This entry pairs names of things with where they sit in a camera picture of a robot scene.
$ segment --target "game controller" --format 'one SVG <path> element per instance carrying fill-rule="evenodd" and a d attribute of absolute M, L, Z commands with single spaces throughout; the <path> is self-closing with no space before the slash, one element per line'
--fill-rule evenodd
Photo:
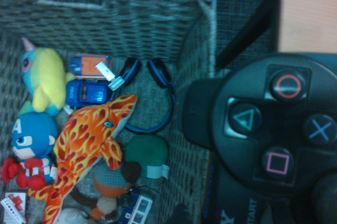
<path fill-rule="evenodd" d="M 337 223 L 337 55 L 271 53 L 197 80 L 181 115 L 211 150 L 202 223 Z"/>

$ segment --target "stuffed toy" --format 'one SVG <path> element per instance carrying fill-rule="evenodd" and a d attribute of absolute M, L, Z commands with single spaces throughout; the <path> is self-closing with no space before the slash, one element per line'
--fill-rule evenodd
<path fill-rule="evenodd" d="M 26 53 L 22 59 L 23 80 L 33 96 L 33 102 L 24 104 L 24 112 L 46 112 L 55 116 L 63 107 L 66 83 L 75 76 L 65 73 L 58 53 L 49 48 L 36 48 L 22 38 Z"/>
<path fill-rule="evenodd" d="M 41 190 L 28 190 L 35 199 L 46 200 L 44 224 L 56 222 L 63 199 L 103 157 L 109 169 L 122 163 L 122 151 L 114 140 L 129 119 L 137 96 L 115 98 L 102 105 L 84 107 L 70 114 L 56 140 L 55 183 Z"/>
<path fill-rule="evenodd" d="M 61 210 L 60 217 L 56 224 L 94 224 L 94 219 L 87 219 L 88 215 L 75 208 L 65 208 Z"/>
<path fill-rule="evenodd" d="M 8 182 L 18 174 L 17 185 L 34 190 L 53 183 L 54 163 L 48 154 L 52 152 L 56 138 L 56 124 L 48 114 L 30 112 L 20 115 L 12 130 L 12 149 L 22 162 L 8 158 L 1 171 L 2 179 Z"/>
<path fill-rule="evenodd" d="M 130 191 L 141 174 L 141 166 L 137 162 L 122 163 L 117 170 L 110 170 L 105 163 L 97 164 L 94 168 L 94 184 L 102 195 L 91 199 L 80 193 L 76 188 L 71 196 L 78 203 L 92 209 L 91 216 L 95 220 L 102 217 L 112 220 L 117 216 L 117 198 Z"/>
<path fill-rule="evenodd" d="M 126 162 L 137 162 L 142 167 L 141 177 L 160 178 L 166 177 L 166 166 L 169 155 L 166 141 L 158 136 L 139 135 L 132 138 L 124 149 Z"/>

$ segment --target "green cushion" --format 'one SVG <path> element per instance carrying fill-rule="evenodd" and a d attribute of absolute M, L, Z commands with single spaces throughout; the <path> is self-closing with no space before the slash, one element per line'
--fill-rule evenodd
<path fill-rule="evenodd" d="M 158 136 L 139 135 L 132 138 L 124 150 L 126 162 L 138 162 L 142 167 L 141 177 L 147 178 L 148 166 L 166 164 L 169 154 L 166 141 Z"/>

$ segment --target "blue cross symbol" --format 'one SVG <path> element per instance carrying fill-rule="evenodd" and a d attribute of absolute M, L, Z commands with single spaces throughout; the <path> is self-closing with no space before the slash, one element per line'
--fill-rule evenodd
<path fill-rule="evenodd" d="M 320 127 L 320 125 L 318 125 L 317 121 L 315 121 L 315 119 L 312 120 L 312 123 L 314 123 L 314 125 L 316 126 L 316 128 L 318 129 L 315 133 L 311 134 L 309 138 L 313 138 L 318 134 L 322 134 L 322 136 L 325 138 L 326 141 L 329 141 L 329 138 L 327 137 L 327 135 L 325 134 L 324 130 L 327 129 L 328 127 L 330 127 L 331 123 L 326 124 L 324 127 Z"/>

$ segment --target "orange plush dolphin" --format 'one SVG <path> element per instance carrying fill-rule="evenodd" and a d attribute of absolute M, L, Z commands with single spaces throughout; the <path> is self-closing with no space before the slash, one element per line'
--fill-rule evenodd
<path fill-rule="evenodd" d="M 28 194 L 46 200 L 43 224 L 56 223 L 63 199 L 101 157 L 112 170 L 122 162 L 122 152 L 114 137 L 130 117 L 136 95 L 121 96 L 99 106 L 84 107 L 70 114 L 56 141 L 55 184 Z"/>

